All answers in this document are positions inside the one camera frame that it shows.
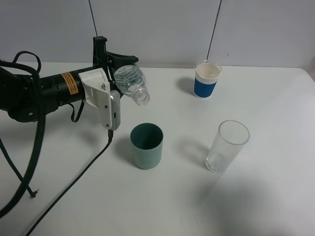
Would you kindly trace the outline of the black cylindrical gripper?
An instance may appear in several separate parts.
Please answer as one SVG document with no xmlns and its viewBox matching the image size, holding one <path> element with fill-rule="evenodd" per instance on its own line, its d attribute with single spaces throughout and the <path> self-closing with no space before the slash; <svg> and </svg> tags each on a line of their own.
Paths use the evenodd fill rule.
<svg viewBox="0 0 315 236">
<path fill-rule="evenodd" d="M 93 38 L 93 65 L 40 79 L 43 102 L 46 108 L 58 108 L 63 105 L 82 101 L 86 98 L 84 82 L 100 76 L 100 82 L 93 82 L 93 87 L 101 88 L 108 82 L 107 58 L 113 71 L 138 62 L 138 57 L 106 52 L 107 38 Z"/>
</svg>

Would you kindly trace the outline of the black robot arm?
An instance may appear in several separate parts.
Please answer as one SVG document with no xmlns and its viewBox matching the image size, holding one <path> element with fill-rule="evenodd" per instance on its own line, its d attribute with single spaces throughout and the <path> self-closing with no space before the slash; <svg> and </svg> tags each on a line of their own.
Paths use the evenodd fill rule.
<svg viewBox="0 0 315 236">
<path fill-rule="evenodd" d="M 111 53 L 106 50 L 107 38 L 93 38 L 93 65 L 88 68 L 73 70 L 47 77 L 40 77 L 41 61 L 37 59 L 37 68 L 18 63 L 19 56 L 28 54 L 20 51 L 12 62 L 0 62 L 0 108 L 18 122 L 38 121 L 38 102 L 36 95 L 40 89 L 45 113 L 49 114 L 63 105 L 72 106 L 80 101 L 79 110 L 71 114 L 72 122 L 77 122 L 81 116 L 86 101 L 86 93 L 79 73 L 93 69 L 104 69 L 109 79 L 110 89 L 117 90 L 114 72 L 122 66 L 139 61 L 136 56 Z"/>
</svg>

